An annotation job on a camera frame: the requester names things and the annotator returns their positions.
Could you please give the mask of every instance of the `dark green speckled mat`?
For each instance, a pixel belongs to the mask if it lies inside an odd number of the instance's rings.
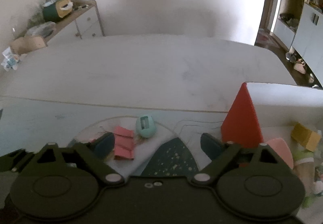
[[[143,170],[142,177],[191,177],[198,172],[197,164],[189,149],[179,138],[161,145]]]

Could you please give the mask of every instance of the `teal egg toy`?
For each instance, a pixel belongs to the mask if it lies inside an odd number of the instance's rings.
[[[143,115],[136,121],[136,130],[143,138],[150,138],[156,133],[157,128],[151,116]]]

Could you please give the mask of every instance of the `red triangular block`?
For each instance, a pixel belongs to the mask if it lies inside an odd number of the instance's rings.
[[[233,141],[244,148],[256,148],[264,141],[247,83],[241,85],[221,126],[221,134],[223,142]]]

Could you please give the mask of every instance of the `cardboard box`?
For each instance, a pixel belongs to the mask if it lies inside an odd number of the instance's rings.
[[[26,54],[46,46],[47,44],[41,36],[20,37],[10,43],[12,52],[18,55]]]

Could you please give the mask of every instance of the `white cabinet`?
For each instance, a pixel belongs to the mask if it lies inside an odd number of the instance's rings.
[[[315,70],[323,55],[323,15],[317,13],[315,18],[315,28],[311,34],[310,41],[306,46],[303,59],[315,73]]]
[[[64,45],[73,41],[79,41],[81,38],[77,35],[75,21],[64,27],[57,35],[47,42],[48,46]]]
[[[314,70],[312,70],[316,78],[323,85],[323,56],[319,58],[319,62]]]
[[[276,21],[274,34],[290,49],[295,33],[285,25],[280,19]]]
[[[302,16],[293,41],[293,47],[302,57],[304,56],[306,47],[311,40],[312,34],[316,31],[316,19],[314,19],[314,16],[318,14],[318,11],[314,8],[310,7],[308,4],[304,4]]]
[[[82,34],[82,39],[102,37],[102,31],[99,21],[96,21],[89,29]]]
[[[95,7],[92,7],[91,9],[86,11],[84,14],[79,16],[76,19],[76,24],[80,30],[81,35],[83,35],[85,33],[85,31],[88,30],[98,20],[99,19],[96,14]]]
[[[95,7],[77,17],[69,25],[65,26],[57,35],[47,42],[48,46],[65,45],[80,39],[101,37],[101,31],[98,15]]]

